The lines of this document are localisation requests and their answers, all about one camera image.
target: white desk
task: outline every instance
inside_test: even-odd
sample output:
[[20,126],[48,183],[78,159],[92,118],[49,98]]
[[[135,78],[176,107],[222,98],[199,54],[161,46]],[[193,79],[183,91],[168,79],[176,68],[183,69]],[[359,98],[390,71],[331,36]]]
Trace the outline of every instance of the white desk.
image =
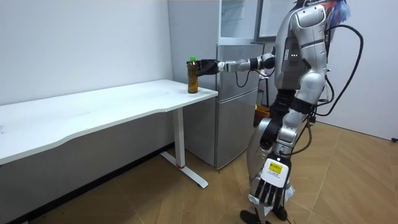
[[177,158],[166,152],[162,156],[205,188],[208,183],[185,167],[182,108],[217,94],[204,88],[189,94],[186,84],[157,80],[0,106],[0,165],[101,129],[173,111]]

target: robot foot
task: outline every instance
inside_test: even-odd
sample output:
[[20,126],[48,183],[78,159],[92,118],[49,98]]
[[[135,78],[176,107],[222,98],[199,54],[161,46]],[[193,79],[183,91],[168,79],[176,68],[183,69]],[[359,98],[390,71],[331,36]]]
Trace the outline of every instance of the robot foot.
[[283,206],[280,206],[279,208],[273,208],[272,212],[275,214],[275,216],[281,220],[281,221],[286,221],[287,220],[287,212],[286,209]]
[[257,210],[256,214],[250,213],[249,211],[246,210],[241,210],[240,217],[246,224],[262,224],[259,215],[257,213]]

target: yellow object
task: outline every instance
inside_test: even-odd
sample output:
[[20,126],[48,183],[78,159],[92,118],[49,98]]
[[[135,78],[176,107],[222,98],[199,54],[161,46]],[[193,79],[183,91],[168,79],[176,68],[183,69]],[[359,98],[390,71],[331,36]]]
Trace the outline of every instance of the yellow object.
[[280,174],[282,172],[282,166],[271,162],[271,164],[269,165],[269,170],[274,171],[277,174]]

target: brown bottle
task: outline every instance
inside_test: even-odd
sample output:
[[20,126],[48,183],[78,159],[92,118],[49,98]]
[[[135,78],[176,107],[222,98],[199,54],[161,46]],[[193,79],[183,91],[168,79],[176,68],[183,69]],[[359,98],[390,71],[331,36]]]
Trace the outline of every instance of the brown bottle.
[[195,57],[190,57],[190,61],[187,62],[188,68],[188,93],[198,92],[198,64],[195,62]]

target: robot fingers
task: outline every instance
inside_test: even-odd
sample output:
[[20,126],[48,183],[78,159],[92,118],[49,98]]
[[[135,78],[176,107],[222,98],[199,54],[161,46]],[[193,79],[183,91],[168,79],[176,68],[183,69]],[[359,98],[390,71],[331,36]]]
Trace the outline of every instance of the robot fingers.
[[197,76],[202,75],[216,75],[218,73],[219,61],[215,59],[198,60],[196,63],[199,65]]

